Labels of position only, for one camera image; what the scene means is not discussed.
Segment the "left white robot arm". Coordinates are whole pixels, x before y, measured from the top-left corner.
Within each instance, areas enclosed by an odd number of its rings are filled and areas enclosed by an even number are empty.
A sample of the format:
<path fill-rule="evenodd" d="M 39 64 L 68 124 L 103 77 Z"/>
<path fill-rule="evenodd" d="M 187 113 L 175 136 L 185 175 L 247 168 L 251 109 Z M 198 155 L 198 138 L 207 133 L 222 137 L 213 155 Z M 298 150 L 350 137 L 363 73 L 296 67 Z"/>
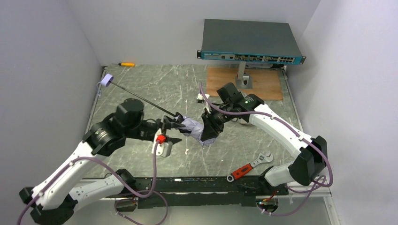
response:
<path fill-rule="evenodd" d="M 79 182 L 94 166 L 104 165 L 104 159 L 123 147 L 128 138 L 152 142 L 154 157 L 168 156 L 179 139 L 168 137 L 166 131 L 181 127 L 181 123 L 168 116 L 144 120 L 143 102 L 126 99 L 114 113 L 88 130 L 70 157 L 47 179 L 19 192 L 26 204 L 24 212 L 29 212 L 38 225 L 62 225 L 82 207 L 123 190 L 139 198 L 151 196 L 156 179 L 148 188 L 138 190 L 135 178 L 125 169 L 109 169 L 109 177 L 85 186 Z"/>

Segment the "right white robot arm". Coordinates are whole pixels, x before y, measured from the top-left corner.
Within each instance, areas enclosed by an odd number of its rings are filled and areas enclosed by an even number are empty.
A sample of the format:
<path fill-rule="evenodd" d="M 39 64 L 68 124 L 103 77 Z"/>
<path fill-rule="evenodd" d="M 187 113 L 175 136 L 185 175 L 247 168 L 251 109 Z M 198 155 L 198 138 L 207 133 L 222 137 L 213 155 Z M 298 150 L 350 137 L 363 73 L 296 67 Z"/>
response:
<path fill-rule="evenodd" d="M 270 135 L 292 156 L 291 162 L 272 166 L 260 175 L 259 180 L 263 187 L 274 189 L 294 181 L 302 186 L 309 186 L 312 182 L 322 186 L 315 178 L 325 168 L 329 173 L 326 187 L 332 185 L 333 173 L 327 156 L 327 142 L 323 137 L 319 135 L 314 138 L 300 131 L 281 118 L 261 98 L 254 94 L 244 96 L 231 82 L 217 91 L 222 100 L 220 106 L 214 105 L 206 97 L 202 86 L 199 92 L 208 106 L 202 114 L 202 141 L 217 138 L 223 131 L 224 124 L 237 118 Z"/>

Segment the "wooden base board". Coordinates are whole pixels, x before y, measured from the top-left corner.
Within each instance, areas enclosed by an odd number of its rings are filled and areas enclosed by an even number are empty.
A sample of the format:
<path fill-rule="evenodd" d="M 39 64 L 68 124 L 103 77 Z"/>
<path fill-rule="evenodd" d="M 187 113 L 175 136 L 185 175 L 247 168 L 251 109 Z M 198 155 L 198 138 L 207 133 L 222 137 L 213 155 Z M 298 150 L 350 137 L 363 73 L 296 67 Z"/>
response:
<path fill-rule="evenodd" d="M 217 90 L 227 83 L 235 83 L 238 69 L 224 67 L 209 67 L 207 69 L 207 82 L 204 90 L 207 94 L 217 97 Z M 283 100 L 279 73 L 272 69 L 246 69 L 252 78 L 252 89 L 237 87 L 245 94 L 255 94 L 263 100 Z"/>

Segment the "lilac umbrella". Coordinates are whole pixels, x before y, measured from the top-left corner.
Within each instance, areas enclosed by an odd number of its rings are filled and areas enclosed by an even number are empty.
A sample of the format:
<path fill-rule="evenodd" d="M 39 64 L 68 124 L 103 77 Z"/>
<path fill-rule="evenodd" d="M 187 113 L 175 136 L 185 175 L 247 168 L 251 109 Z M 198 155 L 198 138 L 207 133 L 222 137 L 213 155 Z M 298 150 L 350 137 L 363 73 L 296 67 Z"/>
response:
<path fill-rule="evenodd" d="M 167 109 L 165 109 L 165 108 L 163 108 L 163 107 L 161 107 L 161 106 L 159 106 L 159 105 L 157 105 L 157 104 L 151 102 L 150 100 L 148 100 L 148 99 L 146 99 L 146 98 L 144 98 L 144 97 L 142 97 L 142 96 L 140 96 L 140 95 L 134 93 L 133 91 L 128 90 L 127 88 L 122 87 L 121 85 L 114 83 L 114 82 L 113 82 L 113 79 L 114 79 L 114 76 L 113 76 L 113 75 L 111 75 L 111 74 L 106 74 L 106 75 L 96 84 L 96 85 L 97 85 L 97 89 L 98 89 L 98 90 L 97 90 L 97 95 L 98 95 L 98 96 L 101 95 L 100 86 L 108 87 L 109 85 L 112 84 L 112 85 L 114 85 L 114 86 L 116 86 L 116 87 L 118 87 L 118 88 L 120 88 L 120 89 L 126 91 L 127 93 L 132 94 L 133 96 L 139 98 L 140 100 L 143 100 L 144 102 L 146 102 L 146 103 L 148 103 L 148 104 L 154 106 L 155 108 L 157 108 L 157 109 L 163 111 L 164 113 L 166 113 L 166 114 L 168 114 L 168 115 L 170 115 L 170 116 L 173 116 L 173 120 L 175 120 L 176 123 L 180 123 L 180 124 L 183 124 L 183 125 L 184 125 L 184 127 L 178 127 L 177 129 L 178 129 L 181 133 L 183 133 L 185 136 L 190 136 L 190 137 L 196 139 L 196 140 L 200 143 L 201 146 L 209 146 L 209 145 L 211 145 L 211 144 L 213 144 L 213 143 L 215 142 L 215 138 L 210 138 L 210 139 L 207 140 L 207 141 L 202 141 L 202 140 L 201 140 L 202 133 L 203 133 L 203 131 L 204 131 L 204 125 L 201 124 L 200 122 L 198 122 L 198 121 L 196 121 L 196 120 L 193 120 L 193 119 L 191 119 L 191 118 L 189 118 L 189 117 L 183 116 L 183 115 L 180 114 L 179 112 L 172 113 L 172 112 L 170 112 L 169 110 L 167 110 Z"/>

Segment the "pink umbrella case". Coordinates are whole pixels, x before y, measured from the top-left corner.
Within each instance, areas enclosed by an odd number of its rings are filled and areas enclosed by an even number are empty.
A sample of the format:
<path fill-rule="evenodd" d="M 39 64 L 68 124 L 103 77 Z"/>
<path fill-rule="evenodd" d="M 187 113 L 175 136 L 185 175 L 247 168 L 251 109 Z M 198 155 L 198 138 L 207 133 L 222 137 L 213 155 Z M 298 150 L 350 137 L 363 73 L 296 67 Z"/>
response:
<path fill-rule="evenodd" d="M 239 122 L 239 124 L 244 125 L 244 126 L 251 126 L 252 125 L 250 122 L 247 122 L 244 119 L 239 119 L 238 122 Z"/>

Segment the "network switch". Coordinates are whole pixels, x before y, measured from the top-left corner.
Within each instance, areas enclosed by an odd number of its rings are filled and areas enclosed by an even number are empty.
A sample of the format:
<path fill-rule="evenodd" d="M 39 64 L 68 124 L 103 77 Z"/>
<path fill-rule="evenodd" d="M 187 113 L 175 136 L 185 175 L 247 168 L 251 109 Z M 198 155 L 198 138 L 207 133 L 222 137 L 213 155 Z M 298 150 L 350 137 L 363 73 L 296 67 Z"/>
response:
<path fill-rule="evenodd" d="M 301 65 L 302 55 L 288 23 L 205 19 L 202 60 L 238 62 L 236 87 L 252 89 L 252 77 L 245 72 L 248 63 Z"/>

